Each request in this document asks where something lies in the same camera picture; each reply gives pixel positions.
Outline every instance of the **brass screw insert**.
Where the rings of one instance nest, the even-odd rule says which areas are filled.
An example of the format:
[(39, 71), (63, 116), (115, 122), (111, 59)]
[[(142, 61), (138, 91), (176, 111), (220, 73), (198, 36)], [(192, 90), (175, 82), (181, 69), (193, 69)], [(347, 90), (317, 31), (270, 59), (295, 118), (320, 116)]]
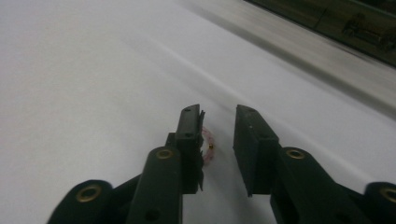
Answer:
[(173, 152), (169, 149), (163, 149), (157, 152), (157, 158), (160, 160), (166, 160), (173, 156)]
[(89, 185), (77, 193), (76, 199), (80, 203), (87, 203), (97, 198), (101, 191), (102, 188), (99, 185)]
[(382, 188), (379, 192), (384, 198), (388, 199), (393, 203), (396, 203), (396, 189)]
[(288, 154), (288, 156), (296, 159), (296, 160), (301, 160), (303, 158), (305, 158), (305, 154), (297, 149), (289, 149), (286, 151), (286, 154)]

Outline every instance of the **small object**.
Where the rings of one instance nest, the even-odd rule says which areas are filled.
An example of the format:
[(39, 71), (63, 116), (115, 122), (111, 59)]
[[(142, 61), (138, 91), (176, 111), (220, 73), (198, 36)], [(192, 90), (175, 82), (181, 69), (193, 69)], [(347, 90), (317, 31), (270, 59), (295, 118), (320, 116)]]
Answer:
[(81, 189), (78, 192), (76, 199), (80, 203), (87, 203), (96, 199), (100, 195), (101, 191), (102, 188), (99, 185), (92, 184), (85, 187), (84, 189)]
[(213, 138), (212, 133), (206, 127), (202, 127), (202, 136), (208, 144), (206, 153), (203, 156), (204, 165), (208, 165), (215, 157), (215, 139)]
[(286, 154), (288, 154), (288, 156), (296, 159), (296, 160), (302, 160), (303, 158), (305, 158), (305, 154), (297, 149), (289, 149), (288, 151), (286, 151)]
[(157, 158), (160, 160), (166, 160), (171, 158), (172, 156), (173, 156), (173, 152), (168, 148), (157, 152)]

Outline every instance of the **blurry background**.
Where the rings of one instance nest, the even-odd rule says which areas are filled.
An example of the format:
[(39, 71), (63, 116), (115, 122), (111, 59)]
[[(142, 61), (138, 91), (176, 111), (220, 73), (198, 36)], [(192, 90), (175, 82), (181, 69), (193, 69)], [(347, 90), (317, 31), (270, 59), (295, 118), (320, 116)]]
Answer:
[(396, 183), (394, 68), (247, 2), (2, 1), (0, 52), (1, 223), (140, 174), (194, 104), (216, 155), (184, 223), (275, 223), (237, 168), (238, 104), (346, 187)]
[(393, 0), (248, 0), (396, 66), (396, 2)]

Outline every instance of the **white surface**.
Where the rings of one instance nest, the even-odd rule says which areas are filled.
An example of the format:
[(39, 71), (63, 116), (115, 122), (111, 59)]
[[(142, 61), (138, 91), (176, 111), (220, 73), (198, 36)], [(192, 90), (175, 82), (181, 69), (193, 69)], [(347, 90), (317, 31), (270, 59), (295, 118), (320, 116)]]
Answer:
[(196, 14), (396, 119), (394, 68), (243, 0), (179, 0)]
[(0, 223), (44, 223), (76, 184), (138, 175), (196, 103), (217, 152), (184, 223), (275, 223), (233, 156), (237, 104), (347, 187), (396, 182), (395, 120), (178, 2), (3, 1), (0, 52)]

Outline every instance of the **black plastic part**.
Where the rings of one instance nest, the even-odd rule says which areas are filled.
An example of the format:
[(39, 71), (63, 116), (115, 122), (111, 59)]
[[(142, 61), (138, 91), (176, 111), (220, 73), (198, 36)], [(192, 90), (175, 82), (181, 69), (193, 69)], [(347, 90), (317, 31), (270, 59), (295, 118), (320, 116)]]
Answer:
[(298, 213), (298, 223), (372, 223), (306, 151), (277, 152), (276, 170)]
[(178, 224), (182, 217), (180, 153), (158, 147), (148, 154), (127, 224)]
[(107, 223), (111, 214), (108, 211), (111, 190), (111, 185), (102, 180), (88, 180), (76, 185), (55, 208), (49, 224)]
[(375, 223), (396, 223), (396, 185), (371, 183), (363, 195), (364, 211)]
[(183, 159), (181, 161), (183, 194), (196, 193), (198, 186), (202, 189), (204, 161), (201, 146), (204, 142), (202, 137), (204, 116), (205, 112), (201, 111), (200, 113), (199, 105), (184, 108), (180, 114), (176, 133), (170, 133), (166, 141), (167, 146), (177, 147)]
[(110, 207), (113, 209), (114, 215), (109, 223), (125, 223), (139, 180), (140, 175), (113, 189)]
[(271, 193), (271, 206), (273, 208), (276, 223), (278, 224), (296, 224), (299, 223), (297, 209), (294, 206), (285, 186), (278, 179)]
[(274, 160), (279, 138), (257, 110), (236, 108), (233, 150), (247, 188), (247, 195), (269, 194), (275, 180)]

